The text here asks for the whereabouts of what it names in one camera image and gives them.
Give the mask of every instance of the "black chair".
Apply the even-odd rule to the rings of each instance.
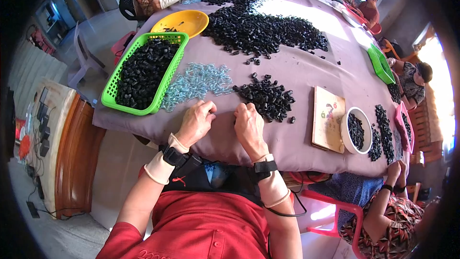
[[[142,21],[149,18],[146,15],[136,16],[136,10],[134,9],[132,0],[120,0],[118,2],[118,8],[120,9],[121,14],[123,14],[123,16],[128,20]]]

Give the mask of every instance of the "yellow plate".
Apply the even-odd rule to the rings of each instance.
[[[176,29],[177,32],[187,33],[189,38],[200,34],[208,25],[209,17],[198,10],[183,10],[169,14],[160,19],[150,32],[165,32],[165,28]]]

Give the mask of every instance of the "green plastic basket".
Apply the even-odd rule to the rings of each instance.
[[[126,61],[135,51],[137,48],[142,47],[149,38],[157,38],[160,37],[161,39],[169,40],[171,43],[178,43],[180,45],[179,49],[177,50],[176,54],[171,60],[171,63],[168,66],[168,69],[161,80],[160,85],[158,86],[158,90],[155,93],[155,97],[153,98],[152,103],[149,107],[144,110],[138,110],[131,107],[126,107],[122,105],[118,105],[115,102],[115,97],[118,92],[117,82],[120,80],[120,72],[123,66],[123,62]],[[130,114],[142,116],[147,115],[149,113],[157,113],[160,109],[161,102],[165,96],[166,90],[169,87],[169,83],[173,78],[174,73],[176,72],[177,66],[179,65],[182,56],[184,55],[184,49],[189,41],[189,36],[187,33],[183,32],[158,32],[158,33],[145,33],[136,38],[135,42],[131,45],[125,55],[120,59],[118,62],[115,71],[112,73],[107,85],[104,88],[101,96],[101,102],[104,106],[117,109],[123,112],[127,112]]]
[[[371,44],[371,47],[368,49],[368,54],[371,58],[375,74],[386,84],[394,84],[395,78],[393,77],[390,66],[386,61],[385,55],[383,55],[380,49]]]

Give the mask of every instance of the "pink plastic chair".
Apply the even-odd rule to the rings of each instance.
[[[77,88],[77,84],[84,77],[86,71],[89,68],[93,68],[97,70],[104,78],[107,78],[109,74],[105,70],[103,70],[105,65],[88,50],[83,35],[80,35],[80,30],[78,29],[78,22],[75,26],[74,46],[77,52],[78,61],[80,62],[80,69],[69,69],[69,75],[67,76],[67,85],[70,88],[77,90],[77,92],[83,97],[83,99],[87,100],[87,98]]]
[[[319,200],[322,202],[326,202],[329,204],[335,204],[335,220],[334,220],[334,227],[331,230],[326,230],[326,229],[320,229],[320,228],[313,228],[313,227],[307,227],[307,231],[325,235],[325,236],[330,236],[330,237],[337,237],[340,238],[339,231],[337,230],[337,221],[339,219],[339,210],[346,210],[348,212],[356,214],[358,221],[356,224],[356,231],[353,236],[353,244],[351,245],[351,248],[353,249],[353,252],[355,253],[355,256],[358,259],[366,259],[365,256],[361,254],[358,248],[358,240],[359,240],[359,235],[361,233],[361,227],[362,227],[362,221],[363,221],[363,214],[362,214],[362,208],[358,205],[355,204],[350,204],[350,203],[344,203],[342,201],[338,201],[335,199],[332,199],[330,197],[321,195],[319,193],[316,193],[311,190],[303,190],[302,191],[302,197],[306,198],[311,198],[315,200]]]

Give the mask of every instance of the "red shirt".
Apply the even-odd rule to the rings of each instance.
[[[116,223],[97,259],[267,258],[262,207],[231,193],[168,191],[153,209],[143,241],[129,223]]]
[[[362,14],[364,15],[364,18],[366,18],[369,21],[374,21],[374,22],[379,22],[380,14],[377,9],[374,9],[372,7],[368,7],[367,1],[361,2],[361,4],[358,6],[359,10],[361,10]]]

